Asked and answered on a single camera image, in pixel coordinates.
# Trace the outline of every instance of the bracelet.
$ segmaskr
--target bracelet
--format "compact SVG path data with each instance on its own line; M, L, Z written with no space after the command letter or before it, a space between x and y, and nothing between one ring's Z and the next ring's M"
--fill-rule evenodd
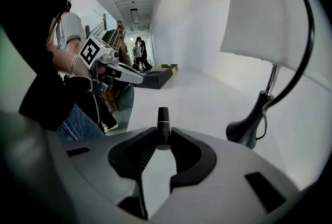
M75 72L75 62L76 62L77 57L78 57L78 56L75 56L75 57L72 59L72 62L71 62L71 71L72 71L72 75L73 75L74 77L77 77L76 72Z

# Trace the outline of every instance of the white t-shirt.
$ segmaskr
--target white t-shirt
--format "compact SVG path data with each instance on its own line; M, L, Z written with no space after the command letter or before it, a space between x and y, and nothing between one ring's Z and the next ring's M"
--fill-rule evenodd
M140 46L135 46L134 49L135 58L142 57Z
M67 51L68 41L76 38L80 40L79 46L82 47L86 39L81 19L77 14L68 12L60 21L60 42L58 43L58 49Z

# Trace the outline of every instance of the fluorescent light fixture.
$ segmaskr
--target fluorescent light fixture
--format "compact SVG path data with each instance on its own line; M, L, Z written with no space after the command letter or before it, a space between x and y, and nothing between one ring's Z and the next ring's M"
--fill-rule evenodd
M131 14L131 17L133 18L134 23L139 24L139 22L140 22L139 11L137 10L137 8L130 9L130 14Z

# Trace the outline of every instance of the black platform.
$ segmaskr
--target black platform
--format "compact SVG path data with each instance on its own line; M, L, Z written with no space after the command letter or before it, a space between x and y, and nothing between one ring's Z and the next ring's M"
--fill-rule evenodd
M149 71L141 72L144 76L143 82L139 85L134 85L134 87L161 89L177 70L177 64L162 64L161 68L153 68Z

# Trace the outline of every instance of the rectangular slot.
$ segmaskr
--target rectangular slot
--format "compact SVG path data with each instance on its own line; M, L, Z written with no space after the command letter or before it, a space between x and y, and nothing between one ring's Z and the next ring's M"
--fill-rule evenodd
M286 200L279 194L279 192L259 173L247 174L244 176L250 186L255 191L258 199L262 203L267 213L272 212Z
M80 148L75 148L71 150L67 150L67 154L69 157L80 155L86 152L89 152L90 150L87 147L80 147Z

